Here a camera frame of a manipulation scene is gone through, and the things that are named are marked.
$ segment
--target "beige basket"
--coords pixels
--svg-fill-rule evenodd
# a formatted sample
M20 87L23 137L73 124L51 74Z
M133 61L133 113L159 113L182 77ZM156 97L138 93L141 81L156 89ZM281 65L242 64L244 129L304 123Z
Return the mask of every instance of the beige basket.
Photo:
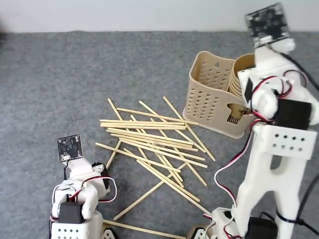
M255 117L246 114L242 98L227 92L234 62L208 51L199 52L189 72L183 117L210 130L240 138Z

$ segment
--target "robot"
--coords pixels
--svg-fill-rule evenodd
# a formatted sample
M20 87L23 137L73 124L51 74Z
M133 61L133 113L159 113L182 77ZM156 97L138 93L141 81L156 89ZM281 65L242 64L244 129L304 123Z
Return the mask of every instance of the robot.
M317 137L309 126L319 123L319 102L303 82L311 80L316 88L318 85L288 55L295 43L280 3L246 15L246 21L255 45L255 67L238 72L238 79L246 107L259 119L252 123L244 147L245 151L253 135L245 180L237 198L216 181L232 197L233 206L215 209L209 215L211 224L206 229L197 228L190 238L290 239L295 224L318 234L300 219L298 197ZM219 171L235 163L242 153ZM272 170L274 155L282 159ZM276 218L251 217L252 209L268 191L275 194Z
M217 208L208 227L196 228L190 239L290 239L295 224L311 226L300 219L298 192L317 132L310 125L319 123L319 102L304 87L311 76L288 53L295 47L290 38L281 4L246 15L255 45L255 67L238 72L242 95L248 109L258 118L242 152L215 174L217 185L233 200L231 209ZM235 163L252 148L246 176L237 198L217 181L217 174ZM60 161L71 170L69 179L53 190L50 232L52 239L114 239L111 229L102 230L98 202L110 191L106 168L91 165L82 155L79 135L58 139ZM282 157L271 169L274 155ZM267 220L251 217L251 211L268 192L274 191L277 216Z
M64 167L64 181L52 195L50 238L52 239L116 239L112 229L103 229L103 218L96 210L99 202L108 203L117 195L113 178L104 164L90 164L83 157L80 135L58 139L60 162ZM66 169L70 177L66 179ZM109 181L115 186L115 196L102 200L110 192Z

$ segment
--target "white wall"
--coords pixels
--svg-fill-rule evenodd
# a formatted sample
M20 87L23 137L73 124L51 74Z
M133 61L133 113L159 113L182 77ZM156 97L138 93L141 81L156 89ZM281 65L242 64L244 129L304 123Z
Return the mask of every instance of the white wall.
M0 0L8 32L246 30L278 0ZM319 30L319 0L282 0L291 30Z

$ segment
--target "gray carpet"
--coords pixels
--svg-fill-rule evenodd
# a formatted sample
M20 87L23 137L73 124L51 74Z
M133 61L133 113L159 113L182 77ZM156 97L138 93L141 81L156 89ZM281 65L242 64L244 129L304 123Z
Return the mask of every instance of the gray carpet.
M293 56L315 79L319 77L319 33L294 34ZM144 33L48 33L2 36L0 48L0 238L45 239L51 191L63 180L56 138L79 133L84 155L91 162L106 160L116 140L99 127L99 119L117 119L107 103L144 110L143 100L162 115L174 117L162 100L166 95L181 112L188 85L188 71L196 54L208 50L227 58L251 52L247 33L144 32ZM129 114L122 114L129 119ZM186 189L213 210L229 207L231 200L213 182L213 173L236 152L246 137L230 139L195 127L194 130L216 155L207 159L208 169L197 167L208 182L204 187L189 169L182 172ZM319 170L319 150L308 162L301 194ZM248 155L220 175L232 190L244 179ZM172 160L178 166L180 162ZM131 202L158 183L158 179L134 160L117 155L109 173L119 191L112 204L99 206L105 219L112 219ZM303 217L319 227L319 185L314 189ZM254 209L275 214L273 194ZM202 211L166 185L147 197L119 222L185 236L197 224L207 224ZM121 239L160 238L115 228ZM296 226L294 238L315 238Z

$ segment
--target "circuit board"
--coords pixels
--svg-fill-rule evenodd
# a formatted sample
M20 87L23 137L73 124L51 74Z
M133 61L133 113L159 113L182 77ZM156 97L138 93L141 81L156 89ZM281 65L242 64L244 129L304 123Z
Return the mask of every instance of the circuit board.
M58 138L60 162L83 157L81 137L79 134Z
M281 3L247 14L245 17L255 48L290 36Z

